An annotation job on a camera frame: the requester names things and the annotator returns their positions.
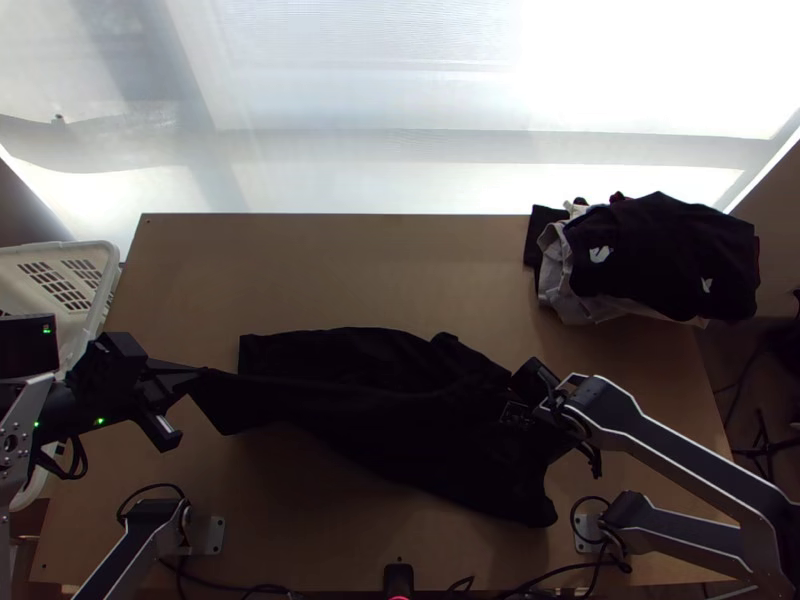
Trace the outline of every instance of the wall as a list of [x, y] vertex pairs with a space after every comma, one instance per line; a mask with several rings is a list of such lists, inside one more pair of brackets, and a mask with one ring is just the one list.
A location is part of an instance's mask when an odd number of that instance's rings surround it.
[[[800, 287], [800, 144], [753, 189], [733, 214], [761, 238], [760, 316], [794, 316], [789, 293]], [[55, 215], [0, 161], [0, 246], [73, 239]]]
[[0, 160], [0, 247], [71, 239], [61, 221]]
[[794, 316], [800, 287], [800, 144], [796, 144], [736, 207], [761, 239], [759, 316]]

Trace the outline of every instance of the gray robot arm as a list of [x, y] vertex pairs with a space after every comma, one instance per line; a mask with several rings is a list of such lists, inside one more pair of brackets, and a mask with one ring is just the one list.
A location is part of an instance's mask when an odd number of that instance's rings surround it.
[[800, 505], [773, 484], [648, 417], [604, 377], [570, 375], [534, 414], [576, 440], [630, 454], [739, 523], [661, 510], [624, 491], [597, 524], [629, 552], [669, 554], [754, 583], [770, 598], [800, 597]]

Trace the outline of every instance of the white laundry basket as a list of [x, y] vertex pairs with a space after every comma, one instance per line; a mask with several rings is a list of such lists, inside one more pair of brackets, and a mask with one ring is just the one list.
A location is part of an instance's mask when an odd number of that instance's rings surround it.
[[[54, 313], [60, 369], [71, 369], [97, 337], [119, 281], [119, 249], [110, 242], [46, 242], [0, 248], [0, 312]], [[55, 444], [49, 448], [55, 450]], [[11, 510], [30, 504], [47, 472], [36, 468]]]

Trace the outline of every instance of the black clothing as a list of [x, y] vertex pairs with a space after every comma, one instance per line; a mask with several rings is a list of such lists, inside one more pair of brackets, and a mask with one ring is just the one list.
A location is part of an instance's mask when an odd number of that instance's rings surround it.
[[564, 227], [580, 297], [629, 298], [676, 321], [736, 321], [756, 312], [753, 225], [655, 192], [597, 206]]
[[509, 402], [543, 398], [521, 399], [510, 379], [447, 333], [343, 328], [242, 336], [239, 375], [207, 370], [187, 391], [224, 435], [288, 421], [387, 479], [546, 527], [548, 459], [575, 444], [543, 423], [501, 423]]

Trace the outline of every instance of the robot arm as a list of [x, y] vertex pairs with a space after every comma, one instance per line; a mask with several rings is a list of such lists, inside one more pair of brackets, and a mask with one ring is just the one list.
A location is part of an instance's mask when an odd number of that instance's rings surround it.
[[629, 551], [669, 554], [752, 582], [771, 598], [798, 597], [800, 505], [780, 489], [651, 419], [603, 377], [570, 375], [534, 414], [576, 440], [630, 454], [740, 524], [661, 510], [626, 491], [598, 526]]
[[[7, 403], [10, 398], [0, 419], [0, 597], [10, 597], [11, 590], [9, 506], [41, 446], [130, 420], [158, 450], [172, 450], [182, 434], [165, 414], [197, 371], [150, 359], [130, 334], [110, 333], [89, 344], [65, 382], [52, 373], [0, 382]], [[192, 516], [183, 497], [141, 500], [121, 520], [125, 535], [76, 598], [132, 598], [155, 559], [222, 549], [224, 519]]]

